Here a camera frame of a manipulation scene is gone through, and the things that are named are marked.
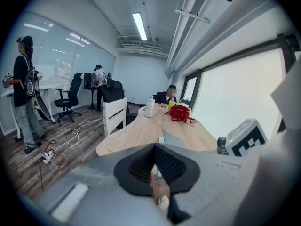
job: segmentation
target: cap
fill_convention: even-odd
[[[102,68],[102,66],[101,66],[101,65],[96,65],[96,67],[95,67],[94,71],[96,71],[96,69],[101,69],[101,68]]]
[[[26,36],[21,40],[21,43],[27,45],[28,47],[32,47],[33,46],[33,41],[32,41],[32,37],[31,36]]]
[[[177,87],[175,85],[170,85],[168,86],[169,89],[177,89]]]

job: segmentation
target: gray pants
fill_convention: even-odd
[[[31,127],[37,133],[39,137],[41,137],[45,131],[40,126],[38,118],[36,117],[33,108],[32,108],[32,100],[29,100],[27,104],[19,107],[15,107],[16,109],[16,120],[18,125],[23,133],[23,142],[25,146],[36,148],[36,143],[32,136]]]

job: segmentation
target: red bag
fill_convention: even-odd
[[[169,112],[166,112],[165,115],[170,115],[172,121],[183,121],[187,123],[189,119],[190,123],[195,123],[196,120],[189,117],[190,109],[183,105],[174,105],[170,108]]]

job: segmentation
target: white desk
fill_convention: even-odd
[[[49,114],[51,116],[51,121],[54,123],[55,119],[53,119],[53,117],[52,117],[50,100],[49,100],[49,93],[48,93],[49,89],[55,89],[55,87],[53,85],[41,85],[40,86],[40,91],[45,90],[45,93],[47,92],[48,110],[49,110]],[[16,118],[15,118],[15,113],[14,113],[14,108],[13,108],[13,101],[11,99],[11,96],[12,96],[13,93],[14,93],[14,89],[13,89],[13,86],[11,86],[10,88],[7,88],[1,94],[1,97],[7,96],[9,98],[10,111],[11,111],[11,114],[13,116],[13,121],[14,121],[15,127],[17,129],[17,137],[18,137],[18,139],[20,139],[21,138],[20,128],[19,128],[18,123],[17,123]]]

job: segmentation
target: black t-shirt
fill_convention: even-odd
[[[26,60],[22,55],[19,55],[16,58],[15,66],[14,66],[14,79],[21,80],[21,83],[13,84],[14,86],[14,104],[15,107],[23,106],[31,99],[31,97],[26,95],[25,91],[25,77],[27,73],[27,63]]]

